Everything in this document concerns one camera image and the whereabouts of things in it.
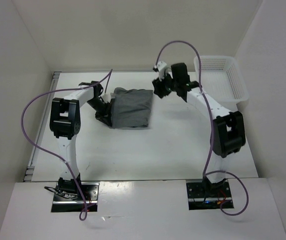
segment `gray cloth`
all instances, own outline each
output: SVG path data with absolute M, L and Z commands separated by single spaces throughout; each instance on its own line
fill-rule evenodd
M 153 91 L 117 87 L 112 95 L 112 128 L 145 128 L 151 114 Z

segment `folded cloth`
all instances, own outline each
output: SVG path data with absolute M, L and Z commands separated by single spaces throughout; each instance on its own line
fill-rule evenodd
M 146 128 L 151 114 L 153 91 L 117 87 L 112 94 L 112 128 Z

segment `cable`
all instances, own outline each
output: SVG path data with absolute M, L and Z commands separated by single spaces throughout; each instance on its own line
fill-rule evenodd
M 87 203 L 86 203 L 86 199 L 85 199 L 85 196 L 84 196 L 84 194 L 83 194 L 83 192 L 82 192 L 82 189 L 81 189 L 80 185 L 78 184 L 77 179 L 76 179 L 76 177 L 75 177 L 75 175 L 74 175 L 74 173 L 73 173 L 73 171 L 72 171 L 70 165 L 69 165 L 68 162 L 67 162 L 64 158 L 62 158 L 60 155 L 58 155 L 58 154 L 56 154 L 56 153 L 54 153 L 54 152 L 52 152 L 52 151 L 50 151 L 50 150 L 47 150 L 47 149 L 45 149 L 45 148 L 42 148 L 41 146 L 37 145 L 36 143 L 34 143 L 34 142 L 29 138 L 29 136 L 27 135 L 27 133 L 26 133 L 26 131 L 25 131 L 25 128 L 24 128 L 24 115 L 25 115 L 25 112 L 26 112 L 27 108 L 28 108 L 35 100 L 39 99 L 40 97 L 45 96 L 45 95 L 48 95 L 48 94 L 52 94 L 52 93 L 62 92 L 62 91 L 63 91 L 63 92 L 64 92 L 64 91 L 73 91 L 73 90 L 74 90 L 74 91 L 78 91 L 78 90 L 82 90 L 82 89 L 91 88 L 91 87 L 93 87 L 93 86 L 99 85 L 99 84 L 100 84 L 101 82 L 103 82 L 107 77 L 110 77 L 110 75 L 112 74 L 112 71 L 113 71 L 113 69 L 111 69 L 111 71 L 109 71 L 109 73 L 108 73 L 101 81 L 99 81 L 99 82 L 97 82 L 97 83 L 94 83 L 94 84 L 92 84 L 92 85 L 90 85 L 90 86 L 86 86 L 86 87 L 84 87 L 84 88 L 58 89 L 58 90 L 48 91 L 48 92 L 45 92 L 45 93 L 43 93 L 43 94 L 40 94 L 40 95 L 34 97 L 34 98 L 24 107 L 23 112 L 22 112 L 22 115 L 21 115 L 21 129 L 22 129 L 22 132 L 23 132 L 23 134 L 24 134 L 24 137 L 27 139 L 27 141 L 28 141 L 30 144 L 32 144 L 34 147 L 36 147 L 36 148 L 38 148 L 38 149 L 40 149 L 40 150 L 42 150 L 42 151 L 44 151 L 44 152 L 46 152 L 46 153 L 48 153 L 48 154 L 51 154 L 51 155 L 53 155 L 53 156 L 55 156 L 55 157 L 58 157 L 63 163 L 66 164 L 66 166 L 67 166 L 69 172 L 71 173 L 71 175 L 72 175 L 72 177 L 73 177 L 73 179 L 74 179 L 74 181 L 75 181 L 76 187 L 77 187 L 77 189 L 79 190 L 79 193 L 81 194 L 82 200 L 84 201 L 84 205 L 85 205 L 85 208 L 84 208 L 84 209 L 88 209 L 88 205 L 87 205 Z M 82 211 L 80 212 L 80 214 L 79 214 L 79 219 L 80 219 L 81 221 L 84 221 L 86 218 L 87 218 L 87 211 L 86 211 L 86 210 L 85 210 L 85 211 L 82 210 Z
M 174 43 L 182 43 L 182 44 L 186 44 L 186 45 L 190 46 L 190 47 L 194 50 L 194 52 L 195 52 L 195 54 L 196 54 L 196 56 L 197 56 L 197 59 L 198 59 L 198 66 L 199 66 L 198 83 L 199 83 L 199 89 L 200 89 L 200 91 L 201 91 L 201 93 L 202 93 L 202 95 L 203 95 L 203 97 L 204 97 L 204 100 L 205 100 L 205 103 L 206 103 L 206 107 L 207 107 L 207 110 L 208 110 L 208 113 L 209 113 L 209 119 L 210 119 L 210 122 L 211 122 L 210 148 L 209 148 L 207 160 L 206 160 L 206 163 L 205 163 L 205 167 L 204 167 L 204 170 L 203 170 L 203 177 L 206 177 L 206 176 L 208 176 L 208 175 L 215 174 L 215 173 L 225 173 L 225 174 L 229 174 L 229 175 L 233 176 L 234 178 L 236 178 L 236 179 L 240 182 L 240 184 L 243 186 L 243 188 L 244 188 L 244 190 L 245 190 L 245 193 L 246 193 L 246 204 L 245 204 L 245 207 L 244 207 L 241 211 L 239 211 L 239 212 L 237 212 L 237 213 L 228 213 L 228 212 L 225 212 L 225 211 L 222 209 L 223 204 L 226 203 L 226 202 L 228 202 L 228 201 L 225 201 L 225 202 L 223 202 L 222 204 L 220 204 L 221 211 L 222 211 L 224 214 L 229 215 L 229 216 L 237 216 L 237 215 L 240 215 L 240 214 L 242 214 L 242 213 L 246 210 L 246 208 L 247 208 L 247 206 L 248 206 L 248 203 L 249 203 L 248 191 L 247 191 L 245 185 L 243 184 L 243 182 L 240 180 L 240 178 L 237 177 L 235 174 L 233 174 L 233 173 L 231 173 L 231 172 L 222 171 L 222 170 L 211 171 L 211 172 L 206 173 L 207 168 L 208 168 L 208 165 L 209 165 L 209 161 L 210 161 L 211 156 L 212 156 L 213 148 L 214 148 L 214 122 L 213 122 L 213 114 L 212 114 L 212 111 L 211 111 L 211 107 L 209 106 L 209 102 L 208 102 L 208 100 L 207 100 L 207 97 L 206 97 L 206 95 L 205 95 L 204 92 L 203 92 L 202 79 L 201 79 L 201 75 L 202 75 L 202 64 L 201 64 L 201 58 L 200 58 L 200 56 L 199 56 L 199 54 L 198 54 L 198 51 L 196 50 L 196 48 L 195 48 L 193 45 L 191 45 L 191 44 L 190 44 L 189 42 L 187 42 L 187 41 L 182 41 L 182 40 L 170 41 L 170 42 L 168 42 L 167 44 L 165 44 L 165 45 L 161 48 L 160 52 L 158 53 L 158 56 L 157 56 L 157 60 L 156 60 L 155 65 L 157 65 L 157 63 L 158 63 L 158 61 L 159 61 L 159 58 L 160 58 L 160 56 L 161 56 L 161 54 L 162 54 L 162 51 L 165 49 L 165 47 L 167 47 L 167 46 L 170 45 L 170 44 L 174 44 Z
M 108 76 L 108 80 L 107 80 L 107 83 L 106 83 L 106 86 L 105 86 L 105 94 L 106 94 L 106 91 L 107 91 L 107 86 L 108 86 L 108 83 L 109 83 L 109 79 L 111 78 L 111 75 L 112 75 L 112 71 L 113 69 L 111 70 L 111 74 Z

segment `white table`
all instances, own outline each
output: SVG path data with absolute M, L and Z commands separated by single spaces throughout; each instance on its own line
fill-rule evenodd
M 81 82 L 98 81 L 106 72 L 61 73 L 56 89 L 75 88 Z M 191 80 L 195 73 L 190 72 Z M 154 72 L 115 72 L 108 91 L 153 89 Z M 64 97 L 69 92 L 58 92 Z M 42 124 L 38 143 L 59 153 L 56 138 L 49 129 L 51 101 Z M 154 96 L 147 129 L 110 129 L 97 121 L 88 105 L 81 108 L 81 130 L 76 140 L 78 168 L 84 181 L 200 179 L 209 150 L 210 124 L 200 112 L 175 93 L 159 99 Z M 56 157 L 36 150 L 32 159 L 32 181 L 57 181 L 60 164 Z M 229 171 L 240 178 L 257 178 L 248 144 L 230 160 Z
M 245 194 L 230 179 L 235 209 L 245 204 Z M 51 213 L 53 194 L 44 186 L 52 182 L 15 184 L 0 240 L 286 240 L 286 234 L 268 182 L 244 179 L 250 201 L 240 216 L 219 209 L 188 210 L 186 182 L 101 182 L 98 212 L 81 222 L 78 212 Z

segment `white plastic basket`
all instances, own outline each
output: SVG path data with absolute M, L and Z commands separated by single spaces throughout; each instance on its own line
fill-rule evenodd
M 248 100 L 243 76 L 236 60 L 231 56 L 201 56 L 202 85 L 216 101 L 231 110 L 236 104 Z M 199 64 L 194 58 L 196 74 Z

